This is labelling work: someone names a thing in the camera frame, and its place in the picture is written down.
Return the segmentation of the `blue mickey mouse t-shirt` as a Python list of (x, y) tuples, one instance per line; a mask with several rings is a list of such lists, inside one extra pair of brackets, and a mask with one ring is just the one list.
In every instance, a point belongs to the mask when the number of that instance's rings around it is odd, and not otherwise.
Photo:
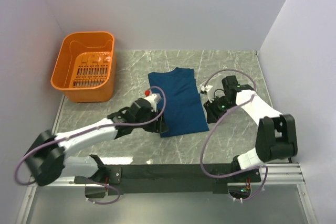
[(163, 115), (168, 131), (160, 134), (161, 138), (209, 130), (193, 69), (176, 67), (170, 72), (151, 72), (148, 80), (166, 96)]

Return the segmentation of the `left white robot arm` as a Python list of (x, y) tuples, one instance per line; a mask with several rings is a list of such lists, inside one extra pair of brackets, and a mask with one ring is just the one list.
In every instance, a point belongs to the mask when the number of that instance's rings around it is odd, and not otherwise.
[(57, 134), (43, 131), (24, 155), (23, 162), (39, 186), (67, 176), (86, 177), (102, 184), (108, 175), (101, 159), (96, 155), (76, 157), (75, 154), (100, 142), (129, 135), (137, 128), (151, 133), (166, 132), (163, 110), (158, 108), (161, 100), (158, 93), (153, 93), (92, 125)]

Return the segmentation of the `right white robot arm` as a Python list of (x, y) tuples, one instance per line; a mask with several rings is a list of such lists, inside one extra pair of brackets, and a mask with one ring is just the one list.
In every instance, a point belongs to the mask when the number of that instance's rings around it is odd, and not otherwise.
[(212, 85), (201, 87), (208, 100), (203, 104), (207, 123), (217, 123), (233, 109), (242, 108), (256, 123), (255, 147), (234, 157), (230, 175), (241, 182), (249, 175), (249, 168), (263, 165), (276, 159), (292, 158), (297, 155), (298, 144), (295, 119), (282, 114), (260, 98), (248, 84), (239, 84), (235, 76), (222, 79), (224, 95), (217, 96)]

